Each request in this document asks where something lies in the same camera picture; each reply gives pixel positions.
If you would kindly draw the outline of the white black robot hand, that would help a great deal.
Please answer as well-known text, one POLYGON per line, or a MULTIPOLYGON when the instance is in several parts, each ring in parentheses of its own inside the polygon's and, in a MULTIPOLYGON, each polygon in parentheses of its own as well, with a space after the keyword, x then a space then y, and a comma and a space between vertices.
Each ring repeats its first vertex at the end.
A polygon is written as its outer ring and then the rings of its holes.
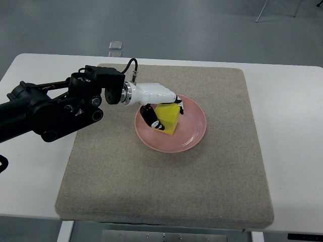
POLYGON ((170 89, 159 83, 132 84, 125 82, 120 102, 127 105, 141 104, 140 114, 151 128, 164 131, 165 126, 158 119, 152 104, 175 103, 180 107, 180 114, 184 113, 182 99, 170 89))

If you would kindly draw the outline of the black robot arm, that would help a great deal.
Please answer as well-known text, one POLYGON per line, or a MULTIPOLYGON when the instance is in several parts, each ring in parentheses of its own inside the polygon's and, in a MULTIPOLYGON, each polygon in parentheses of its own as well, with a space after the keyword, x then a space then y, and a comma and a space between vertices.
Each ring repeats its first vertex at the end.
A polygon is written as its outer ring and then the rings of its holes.
POLYGON ((124 72, 95 66, 85 66, 61 82, 22 81, 1 104, 1 141, 33 131, 52 142, 98 122, 103 117, 102 91, 108 104, 117 104, 124 81, 124 72))

